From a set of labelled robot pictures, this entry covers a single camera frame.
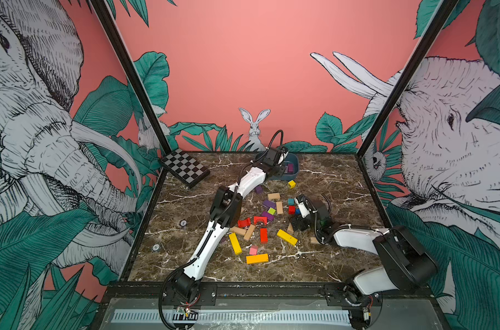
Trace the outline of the teal plastic storage bin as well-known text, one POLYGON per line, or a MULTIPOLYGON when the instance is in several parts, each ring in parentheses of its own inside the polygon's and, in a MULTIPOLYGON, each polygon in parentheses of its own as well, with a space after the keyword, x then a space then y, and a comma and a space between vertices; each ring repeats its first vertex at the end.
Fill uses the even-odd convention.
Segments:
POLYGON ((299 173, 299 159, 293 154, 289 153, 286 159, 283 161, 282 165, 285 167, 285 171, 281 176, 271 176, 267 175, 266 181, 286 181, 296 180, 299 173))

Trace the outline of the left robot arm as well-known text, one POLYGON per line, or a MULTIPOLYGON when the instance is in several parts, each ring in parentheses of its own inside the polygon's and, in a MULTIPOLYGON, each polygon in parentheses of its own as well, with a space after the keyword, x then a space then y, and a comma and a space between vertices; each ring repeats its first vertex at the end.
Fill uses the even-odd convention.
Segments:
POLYGON ((182 302, 192 303, 197 299, 207 264, 222 237, 237 224, 244 198, 269 177, 281 175, 287 155, 286 147, 268 147, 259 158, 245 165, 236 183, 218 187, 206 231, 192 257, 166 278, 166 286, 178 294, 182 302))

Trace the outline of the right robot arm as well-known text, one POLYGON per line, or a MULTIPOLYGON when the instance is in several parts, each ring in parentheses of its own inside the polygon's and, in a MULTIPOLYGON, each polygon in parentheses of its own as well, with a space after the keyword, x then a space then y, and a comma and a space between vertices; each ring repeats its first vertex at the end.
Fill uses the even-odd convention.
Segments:
POLYGON ((412 292, 438 272, 438 264, 420 241, 404 226, 370 228, 340 224, 332 220, 330 200, 322 202, 305 195, 295 198, 299 215, 294 229, 313 229, 317 243, 363 250, 379 257, 381 266, 357 272, 343 292, 349 301, 392 290, 412 292))

